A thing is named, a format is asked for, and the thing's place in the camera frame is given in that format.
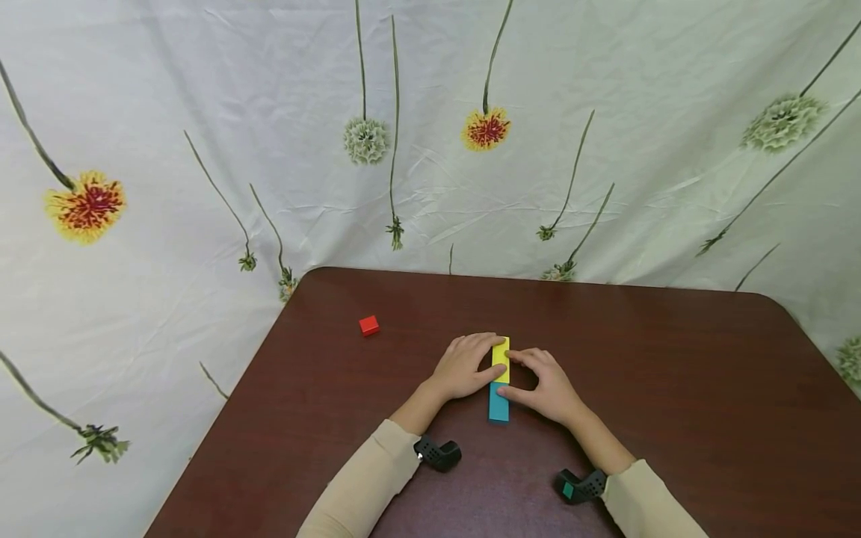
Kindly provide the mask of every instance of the flower stem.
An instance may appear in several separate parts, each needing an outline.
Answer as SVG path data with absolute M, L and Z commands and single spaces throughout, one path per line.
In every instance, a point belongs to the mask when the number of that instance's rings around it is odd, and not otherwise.
M 845 105 L 843 105 L 843 108 L 841 108 L 841 109 L 838 111 L 838 113 L 837 113 L 837 114 L 835 114 L 835 115 L 834 115 L 834 117 L 833 117 L 831 120 L 829 120 L 829 121 L 828 121 L 828 123 L 826 123 L 826 124 L 825 124 L 825 126 L 824 126 L 822 129 L 820 129 L 820 130 L 819 130 L 819 132 L 818 132 L 817 134 L 815 134 L 815 135 L 813 136 L 813 138 L 811 138 L 811 139 L 808 141 L 808 143 L 807 143 L 807 144 L 805 144 L 805 145 L 804 145 L 804 147 L 803 147 L 801 150 L 799 150 L 799 151 L 798 151 L 798 153 L 796 153 L 795 155 L 793 155 L 793 156 L 792 156 L 792 158 L 786 162 L 786 164 L 784 164 L 782 167 L 780 167 L 780 170 L 778 170 L 778 171 L 777 171 L 777 173 L 775 173 L 775 175 L 771 177 L 771 179 L 769 179 L 767 182 L 765 182 L 765 185 L 763 185 L 763 186 L 762 186 L 762 188 L 761 188 L 760 190 L 758 190 L 758 191 L 757 191 L 757 193 L 756 193 L 755 195 L 753 195 L 753 198 L 751 198 L 751 199 L 750 199 L 750 201 L 748 201 L 748 203 L 747 203 L 747 204 L 745 204 L 745 206 L 741 209 L 741 211 L 739 211 L 739 212 L 738 212 L 738 213 L 733 217 L 733 219 L 729 221 L 729 224 L 727 224 L 727 225 L 723 228 L 723 232 L 722 232 L 722 234 L 725 234 L 725 233 L 729 230 L 729 227 L 730 227 L 730 226 L 732 226 L 732 225 L 735 223 L 735 221 L 736 221 L 736 220 L 738 220 L 738 219 L 739 219 L 739 217 L 740 217 L 740 216 L 741 216 L 745 211 L 747 211 L 747 209 L 748 209 L 751 205 L 753 205 L 753 203 L 757 200 L 757 198 L 759 198 L 759 196 L 760 196 L 760 195 L 762 195 L 762 193 L 764 193 L 764 192 L 765 192 L 765 190 L 766 190 L 766 189 L 768 189 L 768 188 L 771 186 L 771 184 L 772 184 L 772 183 L 774 183 L 774 181 L 775 181 L 778 177 L 780 177 L 780 175 L 781 175 L 781 174 L 783 174 L 783 173 L 784 173 L 784 171 L 785 171 L 787 168 L 789 168 L 789 167 L 790 167 L 790 165 L 791 165 L 792 163 L 794 163 L 794 162 L 796 161 L 796 159 L 797 159 L 797 158 L 799 158 L 799 157 L 801 156 L 801 154 L 802 154 L 802 153 L 804 153 L 804 151 L 805 151 L 805 150 L 807 150 L 807 149 L 810 147 L 810 145 L 811 145 L 811 144 L 813 144 L 813 143 L 814 143 L 814 142 L 815 142 L 815 141 L 816 141 L 820 136 L 822 136 L 822 134 L 823 134 L 825 131 L 827 131 L 827 130 L 828 130 L 828 128 L 829 128 L 829 127 L 830 127 L 830 126 L 831 126 L 831 125 L 832 125 L 832 124 L 837 120 L 837 118 L 839 118 L 839 117 L 840 117 L 840 115 L 841 115 L 841 114 L 843 114 L 843 113 L 846 111 L 846 109 L 847 109 L 847 108 L 849 108 L 849 105 L 853 104 L 853 103 L 858 99 L 858 97 L 859 97 L 859 96 L 861 96 L 861 90 L 858 90 L 857 92 L 855 92 L 855 95 L 854 95 L 854 96 L 852 96 L 852 99 L 850 99 L 848 102 L 846 102 L 846 104 L 845 104 Z
M 398 152 L 398 125 L 400 123 L 400 76 L 398 73 L 398 42 L 394 37 L 394 15 L 392 21 L 392 51 L 394 56 L 394 144 L 392 146 L 392 169 L 388 174 L 388 203 L 392 208 L 392 220 L 394 220 L 394 157 Z
M 207 376 L 207 379 L 209 380 L 210 383 L 213 384 L 213 386 L 215 387 L 215 390 L 218 391 L 218 394 L 220 394 L 221 397 L 224 399 L 229 399 L 229 397 L 226 394 L 224 394 L 224 391 L 221 390 L 221 387 L 218 386 L 218 383 L 215 382 L 215 380 L 213 379 L 213 376 L 209 375 L 209 370 L 207 370 L 207 367 L 203 366 L 203 363 L 200 361 L 198 361 L 197 363 L 201 365 L 201 369 L 203 370 L 203 374 Z
M 13 362 L 2 351 L 0 351 L 0 362 L 2 362 L 6 369 L 9 370 L 9 373 L 12 375 L 12 378 L 18 382 L 18 385 L 21 386 L 21 389 L 24 391 L 24 394 L 26 394 L 27 397 L 30 398 L 34 404 L 39 406 L 44 412 L 56 418 L 61 423 L 75 430 L 77 433 L 81 433 L 83 431 L 83 428 L 81 428 L 81 426 L 78 425 L 74 420 L 68 417 L 64 417 L 62 414 L 60 414 L 59 411 L 46 404 L 45 400 L 40 398 L 39 394 L 36 394 L 30 384 L 27 383 L 27 380 L 24 379 L 24 376 L 21 375 L 21 372 L 18 370 L 15 364 L 13 364 Z
M 36 138 L 36 133 L 34 133 L 33 129 L 30 127 L 30 123 L 27 121 L 27 115 L 24 114 L 24 107 L 21 106 L 21 102 L 18 101 L 18 95 L 15 93 L 15 88 L 12 86 L 9 74 L 6 72 L 6 68 L 3 67 L 3 61 L 0 61 L 0 77 L 3 79 L 3 84 L 6 86 L 6 91 L 9 93 L 12 107 L 15 109 L 15 113 L 18 114 L 18 120 L 21 122 L 24 130 L 27 131 L 27 135 L 30 137 L 30 141 L 33 142 L 36 152 L 39 153 L 39 157 L 42 159 L 42 162 L 45 163 L 45 166 L 48 167 L 53 176 L 57 178 L 57 181 L 62 183 L 63 186 L 70 191 L 74 192 L 74 183 L 72 183 L 68 176 L 59 169 L 59 167 L 53 162 L 53 159 L 48 157 L 48 153 L 45 151 L 45 148 L 42 147 L 41 142 Z
M 284 242 L 281 241 L 281 234 L 278 233 L 278 229 L 275 228 L 275 224 L 272 222 L 272 219 L 269 218 L 269 215 L 266 214 L 266 210 L 263 209 L 263 204 L 260 203 L 260 198 L 257 197 L 257 191 L 254 190 L 254 185 L 248 183 L 248 186 L 251 187 L 251 193 L 254 195 L 254 200 L 257 201 L 257 205 L 260 206 L 260 211 L 263 212 L 263 216 L 266 217 L 266 220 L 269 222 L 269 225 L 272 226 L 272 231 L 275 232 L 275 236 L 278 238 L 278 267 L 281 268 L 282 275 L 284 274 L 284 262 L 282 261 L 282 257 L 284 255 Z
M 490 53 L 490 65 L 487 66 L 487 78 L 485 79 L 485 93 L 484 98 L 481 100 L 481 109 L 484 111 L 485 116 L 490 112 L 490 108 L 487 106 L 487 91 L 490 88 L 490 72 L 493 70 L 493 59 L 496 58 L 496 49 L 499 48 L 499 40 L 502 38 L 502 31 L 508 22 L 508 14 L 511 13 L 511 5 L 513 3 L 514 0 L 508 0 L 508 7 L 505 8 L 505 16 L 502 17 L 499 33 L 496 34 L 496 42 L 493 43 L 493 51 Z
M 185 133 L 185 139 L 189 142 L 189 145 L 191 146 L 191 151 L 193 151 L 195 154 L 195 158 L 197 159 L 197 163 L 203 169 L 203 173 L 206 174 L 207 179 L 209 180 L 209 184 L 213 186 L 213 189 L 215 189 L 215 192 L 217 192 L 218 196 L 221 197 L 221 200 L 224 202 L 224 205 L 227 206 L 227 209 L 230 209 L 230 213 L 233 215 L 233 218 L 236 219 L 236 221 L 238 222 L 239 227 L 242 228 L 242 233 L 245 234 L 245 254 L 247 256 L 249 256 L 251 254 L 251 248 L 250 248 L 251 239 L 248 237 L 248 231 L 245 230 L 245 226 L 242 225 L 242 221 L 239 220 L 239 216 L 236 214 L 235 211 L 233 211 L 233 208 L 230 207 L 230 204 L 227 203 L 227 198 L 224 197 L 224 195 L 219 190 L 218 186 L 215 185 L 215 182 L 213 181 L 212 176 L 209 175 L 209 171 L 207 170 L 207 167 L 204 166 L 203 161 L 201 160 L 200 154 L 197 153 L 197 148 L 195 148 L 195 144 L 191 141 L 191 137 L 189 137 L 189 134 L 186 131 L 183 131 L 183 133 Z
M 589 229 L 586 230 L 586 235 L 580 240 L 580 244 L 577 245 L 577 248 L 573 250 L 571 256 L 568 257 L 567 263 L 571 263 L 574 261 L 574 256 L 577 254 L 577 251 L 580 250 L 580 247 L 583 246 L 583 243 L 586 242 L 586 239 L 589 237 L 589 234 L 592 233 L 592 230 L 595 228 L 595 225 L 598 223 L 598 219 L 601 218 L 601 213 L 604 212 L 604 208 L 607 207 L 607 202 L 610 201 L 610 195 L 613 194 L 613 188 L 616 186 L 615 183 L 610 185 L 610 190 L 607 191 L 607 195 L 604 197 L 604 202 L 601 204 L 601 208 L 598 210 L 598 214 L 595 215 L 595 220 L 592 221 L 592 225 L 589 226 Z
M 592 113 L 589 114 L 589 120 L 586 122 L 586 127 L 583 129 L 583 134 L 580 135 L 580 145 L 577 147 L 577 157 L 574 159 L 574 171 L 571 172 L 571 182 L 568 184 L 568 194 L 565 195 L 565 203 L 562 204 L 562 210 L 559 211 L 559 216 L 556 217 L 556 220 L 553 221 L 553 225 L 550 226 L 551 229 L 556 228 L 556 225 L 559 224 L 559 219 L 562 218 L 562 214 L 565 213 L 566 207 L 568 207 L 568 200 L 571 199 L 571 188 L 574 186 L 574 176 L 577 174 L 577 164 L 580 162 L 580 153 L 583 151 L 583 143 L 586 140 L 586 133 L 589 132 L 589 126 L 592 124 L 592 118 L 595 116 L 595 110 L 592 110 Z
M 365 107 L 365 56 L 362 54 L 362 21 L 359 18 L 359 0 L 356 0 L 356 37 L 359 41 L 359 66 L 362 69 L 362 119 L 368 119 Z
M 764 261 L 765 261 L 765 259 L 766 259 L 766 258 L 767 258 L 767 257 L 768 257 L 772 252 L 774 252 L 774 250 L 775 250 L 778 246 L 780 246 L 780 243 L 775 244 L 774 246 L 772 246 L 772 247 L 769 249 L 769 251 L 765 253 L 765 256 L 761 257 L 761 258 L 759 259 L 759 261 L 758 261 L 758 262 L 756 262 L 756 264 L 754 264 L 754 265 L 753 265 L 753 267 L 751 267 L 751 268 L 750 268 L 750 270 L 749 270 L 749 271 L 747 271 L 747 272 L 745 273 L 745 275 L 741 277 L 741 280 L 739 281 L 739 284 L 738 284 L 738 285 L 735 287 L 735 289 L 733 290 L 734 292 L 739 291 L 739 288 L 741 288 L 741 285 L 745 283 L 745 280 L 747 280 L 747 277 L 751 275 L 751 273 L 753 272 L 753 270 L 754 270 L 754 269 L 756 269 L 757 267 L 759 267 L 759 265 L 760 265 L 762 262 L 764 262 Z
M 837 47 L 837 50 L 834 51 L 834 54 L 831 55 L 831 58 L 829 58 L 825 65 L 822 66 L 822 69 L 820 69 L 819 72 L 816 73 L 816 76 L 813 77 L 813 80 L 811 80 L 810 83 L 804 87 L 804 90 L 802 90 L 800 94 L 798 94 L 799 96 L 804 97 L 804 94 L 806 94 L 808 90 L 810 90 L 810 87 L 813 86 L 813 84 L 817 80 L 819 80 L 819 77 L 822 76 L 822 73 L 824 73 L 825 70 L 828 69 L 828 67 L 832 64 L 832 62 L 834 62 L 834 60 L 840 55 L 840 52 L 843 51 L 843 48 L 846 46 L 846 43 L 848 43 L 852 39 L 852 36 L 855 35 L 855 33 L 858 31 L 858 28 L 861 28 L 861 21 L 858 21 L 858 24 L 855 25 L 855 28 L 852 29 L 849 35 L 846 36 L 846 39 L 844 39 L 843 42 L 840 43 L 840 46 Z

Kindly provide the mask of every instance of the curtain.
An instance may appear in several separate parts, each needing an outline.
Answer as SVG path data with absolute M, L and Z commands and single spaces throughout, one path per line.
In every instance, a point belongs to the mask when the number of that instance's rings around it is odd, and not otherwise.
M 0 4 L 3 534 L 142 535 L 320 266 L 763 294 L 861 393 L 859 22 Z

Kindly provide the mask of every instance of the toy block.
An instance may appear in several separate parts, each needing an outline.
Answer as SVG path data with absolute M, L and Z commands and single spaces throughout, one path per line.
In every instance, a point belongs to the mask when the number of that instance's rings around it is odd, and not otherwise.
M 379 332 L 380 324 L 376 322 L 376 316 L 369 316 L 364 319 L 359 319 L 359 328 L 362 329 L 362 334 L 364 336 L 369 337 L 375 332 Z
M 509 349 L 509 340 L 508 337 L 503 338 L 505 338 L 504 342 L 502 342 L 500 345 L 493 346 L 491 365 L 504 364 L 505 372 L 493 381 L 497 383 L 510 383 L 509 379 L 511 377 L 508 375 L 508 373 L 509 370 L 511 370 L 511 363 L 509 362 L 508 357 L 505 356 L 505 352 Z
M 508 422 L 508 400 L 496 394 L 496 389 L 508 383 L 490 384 L 490 402 L 487 407 L 487 419 L 495 423 Z

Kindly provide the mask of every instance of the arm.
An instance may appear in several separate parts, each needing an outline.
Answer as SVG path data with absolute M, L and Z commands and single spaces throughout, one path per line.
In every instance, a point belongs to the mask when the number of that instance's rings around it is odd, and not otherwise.
M 596 468 L 607 474 L 601 498 L 628 538 L 708 538 L 643 460 L 637 460 L 589 410 L 547 351 L 509 351 L 538 376 L 534 391 L 503 386 L 499 395 L 538 411 L 571 431 Z
M 412 445 L 443 405 L 487 385 L 505 371 L 478 372 L 481 358 L 505 340 L 492 332 L 455 338 L 433 375 L 383 421 L 341 467 L 311 509 L 296 538 L 366 538 L 392 498 L 418 468 Z

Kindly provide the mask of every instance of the long sleeve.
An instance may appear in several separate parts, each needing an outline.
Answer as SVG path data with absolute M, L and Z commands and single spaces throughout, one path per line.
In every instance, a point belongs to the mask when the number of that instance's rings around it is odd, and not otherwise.
M 418 468 L 418 437 L 390 420 L 341 467 L 311 509 L 296 538 L 366 538 L 392 498 Z
M 644 460 L 608 477 L 601 498 L 626 538 L 708 538 Z

